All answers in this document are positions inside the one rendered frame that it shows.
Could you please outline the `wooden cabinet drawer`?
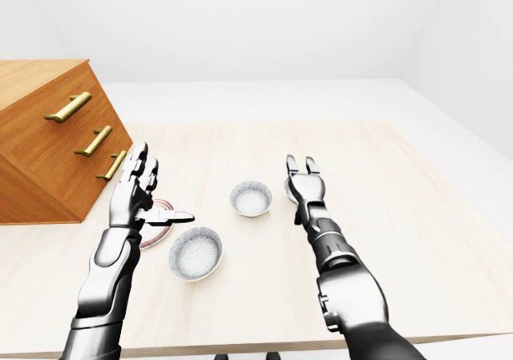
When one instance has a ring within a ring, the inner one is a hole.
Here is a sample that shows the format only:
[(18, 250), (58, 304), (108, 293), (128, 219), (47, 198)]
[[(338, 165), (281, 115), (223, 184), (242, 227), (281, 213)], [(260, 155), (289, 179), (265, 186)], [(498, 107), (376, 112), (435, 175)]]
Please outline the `wooden cabinet drawer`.
[(103, 91), (87, 59), (0, 60), (0, 148), (44, 138), (50, 127), (43, 116), (84, 91), (91, 99)]
[(103, 175), (131, 144), (99, 87), (39, 93), (0, 112), (0, 150), (60, 196), (103, 186)]
[[(42, 151), (37, 176), (75, 220), (83, 220), (107, 184), (95, 175), (105, 173), (114, 160), (111, 154), (127, 151), (132, 140), (116, 114), (74, 115), (65, 123), (47, 120), (45, 124), (51, 138)], [(74, 154), (95, 138), (95, 129), (107, 125), (112, 131), (91, 157)]]

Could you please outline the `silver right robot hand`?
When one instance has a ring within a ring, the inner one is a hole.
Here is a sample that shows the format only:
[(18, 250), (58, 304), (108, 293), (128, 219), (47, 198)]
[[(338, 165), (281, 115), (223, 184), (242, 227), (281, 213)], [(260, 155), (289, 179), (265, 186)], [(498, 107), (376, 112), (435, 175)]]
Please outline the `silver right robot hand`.
[(310, 156), (306, 157), (305, 163), (307, 173), (302, 173), (294, 156), (286, 157), (289, 189), (298, 202), (294, 224), (302, 224), (307, 229), (314, 219), (327, 217), (329, 213), (324, 202), (325, 182), (320, 169)]

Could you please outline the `wooden cabinet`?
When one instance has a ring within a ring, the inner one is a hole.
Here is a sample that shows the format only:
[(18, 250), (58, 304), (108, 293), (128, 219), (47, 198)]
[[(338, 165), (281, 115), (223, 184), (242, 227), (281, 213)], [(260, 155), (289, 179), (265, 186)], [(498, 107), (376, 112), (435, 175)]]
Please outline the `wooden cabinet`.
[(29, 172), (0, 150), (0, 224), (78, 223), (83, 220), (75, 220), (45, 184), (38, 184)]

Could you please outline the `black speckled bowl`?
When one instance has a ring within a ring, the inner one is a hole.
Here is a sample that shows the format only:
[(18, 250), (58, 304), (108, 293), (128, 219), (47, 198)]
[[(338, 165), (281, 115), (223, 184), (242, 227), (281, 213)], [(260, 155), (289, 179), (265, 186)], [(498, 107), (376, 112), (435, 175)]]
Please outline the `black speckled bowl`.
[(199, 281), (209, 276), (223, 255), (220, 236), (206, 227), (195, 227), (180, 234), (170, 251), (168, 264), (183, 281)]
[(294, 204), (298, 204), (298, 201), (295, 198), (295, 196), (293, 195), (292, 190), (289, 186), (289, 182), (290, 182), (290, 179), (288, 177), (286, 177), (285, 182), (284, 182), (285, 194), (289, 198), (290, 201), (292, 201)]
[(253, 218), (261, 216), (269, 210), (273, 194), (262, 182), (246, 180), (232, 189), (229, 200), (239, 215)]

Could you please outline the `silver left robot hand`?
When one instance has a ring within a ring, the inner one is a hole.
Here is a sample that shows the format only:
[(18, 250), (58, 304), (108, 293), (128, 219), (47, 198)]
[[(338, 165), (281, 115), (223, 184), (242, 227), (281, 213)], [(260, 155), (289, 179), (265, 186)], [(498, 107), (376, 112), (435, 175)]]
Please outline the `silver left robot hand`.
[(159, 162), (148, 157), (148, 145), (139, 141), (125, 159), (109, 208), (109, 226), (140, 231), (144, 224), (169, 226), (195, 220), (189, 212), (153, 207)]

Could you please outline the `white plate with red rings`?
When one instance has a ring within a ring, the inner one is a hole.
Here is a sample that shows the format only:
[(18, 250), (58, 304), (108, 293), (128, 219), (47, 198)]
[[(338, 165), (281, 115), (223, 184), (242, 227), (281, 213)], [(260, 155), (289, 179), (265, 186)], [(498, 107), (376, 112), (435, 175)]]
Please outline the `white plate with red rings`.
[[(154, 199), (153, 207), (163, 210), (174, 209), (168, 201), (162, 199)], [(139, 244), (140, 249), (147, 249), (159, 243), (167, 236), (171, 228), (171, 226), (151, 226), (149, 224), (145, 224), (139, 232), (141, 236), (141, 242)]]

